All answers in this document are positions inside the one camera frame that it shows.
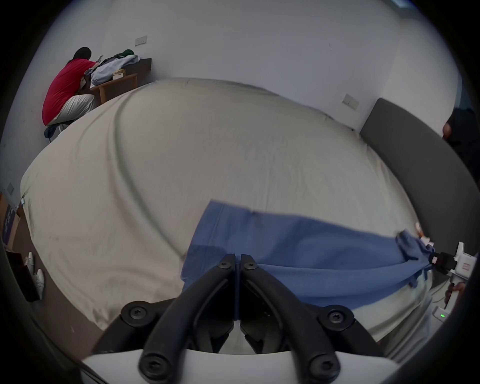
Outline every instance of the blue cloth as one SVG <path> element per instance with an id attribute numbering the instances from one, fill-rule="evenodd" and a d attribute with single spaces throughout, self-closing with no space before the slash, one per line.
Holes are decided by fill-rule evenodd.
<path id="1" fill-rule="evenodd" d="M 430 267 L 433 251 L 406 230 L 390 238 L 210 202 L 193 235 L 181 278 L 185 289 L 227 253 L 249 254 L 301 301 L 355 309 L 408 283 L 416 286 L 417 277 Z"/>

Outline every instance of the floor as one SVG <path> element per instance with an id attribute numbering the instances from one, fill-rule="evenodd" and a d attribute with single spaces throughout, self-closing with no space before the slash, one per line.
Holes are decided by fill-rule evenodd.
<path id="1" fill-rule="evenodd" d="M 30 304 L 38 324 L 60 348 L 77 359 L 84 359 L 90 354 L 102 331 L 70 304 L 52 281 L 35 251 L 24 217 L 15 234 L 13 251 L 24 257 L 28 252 L 33 252 L 35 271 L 40 268 L 45 274 L 43 298 Z"/>

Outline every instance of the white wall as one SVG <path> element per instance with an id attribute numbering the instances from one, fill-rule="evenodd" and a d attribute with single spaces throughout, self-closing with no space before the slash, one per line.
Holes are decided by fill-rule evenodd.
<path id="1" fill-rule="evenodd" d="M 144 35 L 147 43 L 135 47 Z M 451 111 L 455 65 L 445 60 L 444 46 L 434 31 L 402 22 L 380 0 L 77 0 L 45 36 L 7 118 L 0 188 L 12 182 L 14 203 L 23 173 L 48 143 L 45 94 L 81 46 L 95 60 L 127 48 L 151 57 L 152 80 L 201 77 L 264 87 L 354 129 L 380 96 L 432 128 Z M 360 102 L 357 110 L 342 104 L 346 93 Z"/>
<path id="2" fill-rule="evenodd" d="M 103 47 L 151 57 L 156 79 L 252 84 L 359 129 L 392 68 L 399 26 L 380 0 L 117 0 Z M 342 104 L 346 93 L 357 110 Z"/>
<path id="3" fill-rule="evenodd" d="M 433 26 L 402 20 L 398 49 L 382 97 L 418 117 L 439 135 L 455 105 L 458 69 Z"/>
<path id="4" fill-rule="evenodd" d="M 112 0 L 77 0 L 69 4 L 47 32 L 22 79 L 0 142 L 0 188 L 12 183 L 13 204 L 20 202 L 24 172 L 48 144 L 42 122 L 48 87 L 78 48 L 89 47 L 95 60 L 102 54 L 111 3 Z"/>

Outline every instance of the small box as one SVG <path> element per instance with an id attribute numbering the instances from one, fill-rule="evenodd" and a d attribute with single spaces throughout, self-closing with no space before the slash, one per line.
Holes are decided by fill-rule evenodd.
<path id="1" fill-rule="evenodd" d="M 117 69 L 112 74 L 112 80 L 121 79 L 123 76 L 125 76 L 125 70 L 124 69 Z"/>
<path id="2" fill-rule="evenodd" d="M 3 244 L 11 250 L 20 217 L 0 192 L 0 231 Z"/>

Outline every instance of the shoe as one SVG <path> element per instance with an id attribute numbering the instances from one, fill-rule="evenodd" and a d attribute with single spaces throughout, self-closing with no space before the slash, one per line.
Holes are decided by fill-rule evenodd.
<path id="1" fill-rule="evenodd" d="M 45 288 L 45 277 L 43 276 L 41 269 L 39 269 L 33 276 L 33 280 L 35 281 L 35 288 L 36 292 L 38 293 L 38 297 L 40 297 L 40 300 L 42 300 L 43 288 Z"/>
<path id="2" fill-rule="evenodd" d="M 31 252 L 28 253 L 28 256 L 24 258 L 24 264 L 28 267 L 30 274 L 33 275 L 33 267 L 34 267 L 33 253 Z"/>

